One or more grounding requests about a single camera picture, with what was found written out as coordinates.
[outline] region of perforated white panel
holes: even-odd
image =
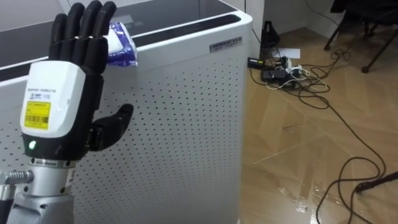
[[[117,145],[79,162],[76,223],[238,220],[246,46],[142,74],[105,75],[96,117],[135,111]],[[2,111],[0,169],[24,169],[20,108]]]

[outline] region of silver metal cylinder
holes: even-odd
[[[14,199],[15,191],[17,186],[14,184],[12,185],[2,185],[0,186],[1,194],[0,194],[0,201]]]
[[[33,180],[33,174],[26,171],[0,172],[0,185],[13,185],[29,183]]]
[[[25,194],[37,197],[50,197],[68,194],[72,189],[76,162],[32,159],[27,166],[34,180],[27,184]]]

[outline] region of black top panel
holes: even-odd
[[[52,22],[0,32],[0,67],[45,57]]]
[[[113,21],[137,35],[233,11],[217,0],[153,0],[118,8]],[[47,56],[51,26],[45,22],[0,32],[0,67]]]
[[[131,35],[138,35],[233,11],[217,0],[153,0],[120,7],[113,21],[122,22]]]

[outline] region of model label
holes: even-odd
[[[49,128],[51,103],[28,101],[25,112],[25,127],[47,130]]]
[[[236,47],[241,44],[242,44],[242,37],[237,37],[237,38],[233,38],[231,40],[222,41],[222,42],[210,45],[210,53],[228,49],[231,47]]]

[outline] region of robotic hand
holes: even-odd
[[[0,224],[73,223],[69,193],[76,162],[112,146],[126,131],[132,105],[93,122],[108,57],[104,35],[115,11],[113,2],[93,1],[56,16],[49,60],[31,65],[22,106],[27,171],[0,173]],[[16,184],[24,184],[23,192],[12,201]]]

